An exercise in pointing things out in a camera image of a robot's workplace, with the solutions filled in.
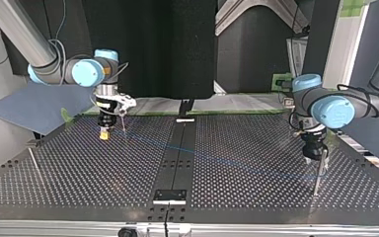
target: blue joint cap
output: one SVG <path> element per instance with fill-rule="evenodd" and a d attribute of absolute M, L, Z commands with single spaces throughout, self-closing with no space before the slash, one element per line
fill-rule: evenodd
<path fill-rule="evenodd" d="M 73 66 L 72 76 L 80 86 L 97 86 L 105 79 L 104 67 L 97 60 L 82 59 Z"/>
<path fill-rule="evenodd" d="M 32 81 L 34 81 L 34 82 L 36 82 L 36 83 L 39 83 L 39 84 L 45 84 L 43 81 L 41 81 L 41 80 L 37 77 L 36 73 L 34 72 L 32 66 L 31 66 L 30 64 L 29 64 L 29 67 L 28 67 L 27 71 L 29 72 L 29 74 L 30 74 L 30 78 L 32 79 Z"/>
<path fill-rule="evenodd" d="M 322 78 L 318 74 L 305 74 L 293 80 L 293 92 L 306 90 L 322 85 Z"/>
<path fill-rule="evenodd" d="M 328 128 L 341 128 L 352 121 L 355 107 L 343 96 L 329 96 L 313 104 L 311 114 Z"/>
<path fill-rule="evenodd" d="M 118 53 L 109 49 L 97 49 L 95 50 L 95 57 L 103 57 L 110 60 L 118 61 Z"/>

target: perforated metal surface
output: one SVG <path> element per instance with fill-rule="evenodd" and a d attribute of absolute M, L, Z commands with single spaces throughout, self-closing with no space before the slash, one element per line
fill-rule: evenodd
<path fill-rule="evenodd" d="M 379 212 L 379 179 L 372 175 L 379 171 L 340 150 L 333 136 L 330 169 L 313 197 L 316 166 L 306 164 L 304 142 L 292 133 L 287 115 L 198 117 L 193 212 L 206 218 L 218 210 Z"/>
<path fill-rule="evenodd" d="M 0 206 L 141 207 L 149 203 L 173 118 L 126 118 L 109 141 L 96 118 L 80 118 L 0 176 Z"/>

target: black metal strip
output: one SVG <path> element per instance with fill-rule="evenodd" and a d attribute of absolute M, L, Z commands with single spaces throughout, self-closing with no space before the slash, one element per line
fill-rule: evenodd
<path fill-rule="evenodd" d="M 323 75 L 341 0 L 315 1 L 302 74 Z"/>
<path fill-rule="evenodd" d="M 156 183 L 152 189 L 152 200 L 155 198 L 157 191 L 169 190 L 175 179 L 175 170 L 177 167 L 177 159 L 180 154 L 180 146 L 184 134 L 184 123 L 175 123 L 174 129 L 171 131 L 171 139 L 165 149 L 162 163 L 159 167 L 159 173 Z M 168 214 L 167 204 L 152 204 L 150 207 L 151 215 L 147 217 L 148 221 L 165 221 Z"/>
<path fill-rule="evenodd" d="M 180 154 L 177 160 L 177 172 L 175 175 L 173 190 L 186 190 L 187 204 L 186 205 L 171 205 L 168 213 L 168 221 L 184 222 L 186 215 L 186 206 L 190 202 L 192 173 L 194 167 L 195 155 L 195 136 L 196 136 L 196 120 L 194 122 L 184 123 L 185 130 L 183 141 L 180 147 Z"/>

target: metal plate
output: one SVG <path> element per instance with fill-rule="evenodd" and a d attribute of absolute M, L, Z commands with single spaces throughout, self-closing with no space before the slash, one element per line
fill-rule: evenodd
<path fill-rule="evenodd" d="M 313 197 L 316 167 L 292 133 L 287 115 L 198 117 L 185 222 L 378 225 L 379 170 L 329 136 L 330 170 Z"/>
<path fill-rule="evenodd" d="M 174 118 L 125 124 L 103 141 L 96 118 L 80 118 L 35 151 L 39 169 L 14 161 L 0 176 L 0 218 L 147 221 Z"/>

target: optical breadboard table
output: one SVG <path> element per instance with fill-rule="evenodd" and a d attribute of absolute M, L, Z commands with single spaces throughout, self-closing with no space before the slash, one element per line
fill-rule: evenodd
<path fill-rule="evenodd" d="M 287 114 L 194 118 L 126 117 L 126 131 L 118 124 L 109 141 L 99 139 L 96 117 L 75 119 L 2 164 L 0 231 L 12 226 L 11 234 L 15 223 L 379 226 L 379 170 L 334 134 L 314 197 L 317 164 L 306 163 Z M 184 202 L 155 204 L 167 191 Z"/>

